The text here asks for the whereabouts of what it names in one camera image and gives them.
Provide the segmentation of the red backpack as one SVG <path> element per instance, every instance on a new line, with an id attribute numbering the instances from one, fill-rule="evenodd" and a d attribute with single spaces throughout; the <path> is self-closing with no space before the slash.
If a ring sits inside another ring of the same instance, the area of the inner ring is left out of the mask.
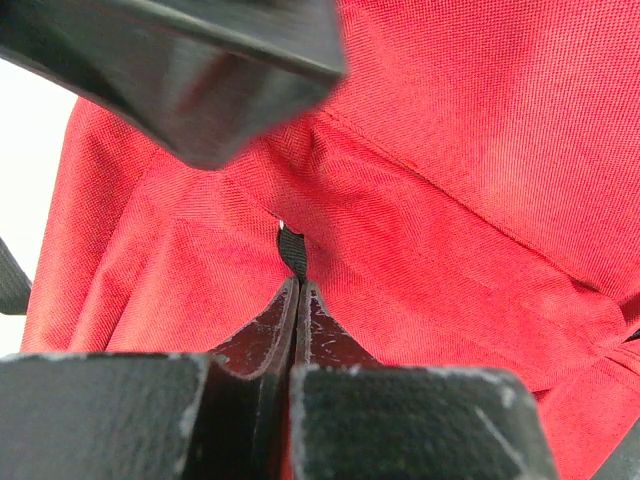
<path id="1" fill-rule="evenodd" d="M 76 103 L 22 350 L 208 350 L 288 276 L 286 224 L 371 354 L 515 372 L 592 477 L 639 416 L 638 3 L 339 11 L 345 83 L 221 171 Z"/>

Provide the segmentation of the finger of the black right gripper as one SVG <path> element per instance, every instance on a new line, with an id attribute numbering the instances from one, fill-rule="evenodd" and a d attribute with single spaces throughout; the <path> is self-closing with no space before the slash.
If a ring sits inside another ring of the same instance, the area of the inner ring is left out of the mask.
<path id="1" fill-rule="evenodd" d="M 346 72 L 331 1 L 5 1 L 1 55 L 201 170 L 322 103 Z"/>

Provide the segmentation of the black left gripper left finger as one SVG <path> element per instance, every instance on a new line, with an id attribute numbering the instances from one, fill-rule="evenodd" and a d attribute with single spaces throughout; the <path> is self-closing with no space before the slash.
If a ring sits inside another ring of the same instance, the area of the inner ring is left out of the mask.
<path id="1" fill-rule="evenodd" d="M 276 479 L 299 298 L 206 353 L 40 353 L 1 361 L 5 479 Z"/>

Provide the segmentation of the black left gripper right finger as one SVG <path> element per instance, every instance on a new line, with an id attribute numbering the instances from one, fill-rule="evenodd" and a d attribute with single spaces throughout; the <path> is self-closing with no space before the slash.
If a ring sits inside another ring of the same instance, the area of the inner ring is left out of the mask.
<path id="1" fill-rule="evenodd" d="M 389 367 L 301 291 L 290 377 L 298 479 L 553 479 L 536 402 L 493 368 Z"/>

